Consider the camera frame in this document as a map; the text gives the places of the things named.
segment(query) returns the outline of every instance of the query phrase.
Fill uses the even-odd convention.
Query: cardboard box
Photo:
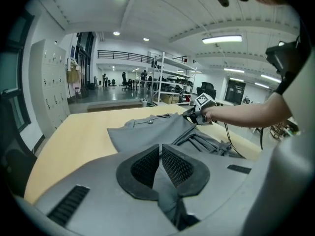
[[[165,102],[166,104],[175,104],[179,102],[179,96],[164,94],[162,97],[162,101]]]

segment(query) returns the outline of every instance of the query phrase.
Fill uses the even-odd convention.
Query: black slot
[[[239,166],[235,164],[231,164],[227,168],[230,170],[245,173],[245,174],[249,174],[252,170],[251,168],[247,168],[247,167],[243,167],[243,166]]]

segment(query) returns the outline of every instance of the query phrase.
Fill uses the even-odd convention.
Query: white ceiling
[[[261,74],[280,78],[266,61],[265,51],[279,41],[291,42],[299,34],[299,18],[289,6],[268,6],[254,0],[40,0],[68,32],[96,31],[104,38],[164,46],[191,55],[207,72],[225,67],[240,68],[244,74],[230,77],[260,82],[276,88],[277,83]],[[112,32],[120,31],[115,37]],[[203,44],[202,38],[240,34],[241,43]]]

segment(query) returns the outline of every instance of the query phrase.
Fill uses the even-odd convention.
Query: black cable
[[[245,158],[243,157],[238,151],[237,149],[234,147],[232,141],[231,141],[231,137],[230,137],[230,133],[228,132],[228,127],[227,127],[227,124],[224,122],[224,126],[225,126],[225,130],[226,130],[226,134],[227,134],[227,138],[228,138],[228,141],[230,142],[232,148],[235,150],[235,152],[242,158]]]
[[[264,128],[261,128],[261,132],[260,132],[260,147],[262,150],[262,133],[264,132]]]

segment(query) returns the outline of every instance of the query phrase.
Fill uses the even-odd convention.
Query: wooden table
[[[167,113],[182,114],[185,110],[178,105],[169,105],[70,115],[40,153],[29,177],[24,198],[34,204],[49,187],[83,164],[117,153],[107,128],[122,127],[131,119]],[[225,128],[218,124],[198,128],[218,141],[228,141]],[[234,146],[244,157],[250,160],[258,159],[258,146],[232,131],[229,133]]]

